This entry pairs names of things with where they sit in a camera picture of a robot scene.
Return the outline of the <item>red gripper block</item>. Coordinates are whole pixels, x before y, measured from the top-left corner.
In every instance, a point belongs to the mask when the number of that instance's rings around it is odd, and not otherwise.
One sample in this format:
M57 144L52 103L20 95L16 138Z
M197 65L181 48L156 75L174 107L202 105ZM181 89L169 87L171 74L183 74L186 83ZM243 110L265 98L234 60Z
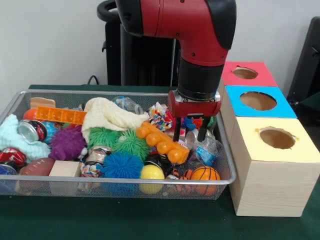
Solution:
M207 127L210 122L210 117L216 116L221 108L221 96L217 91L214 98L210 101L194 101L183 98L177 90L168 92L168 109L175 118L175 128L173 141L178 142L181 130L181 118L189 116L204 117L202 125L198 130L197 141L202 142L207 134Z

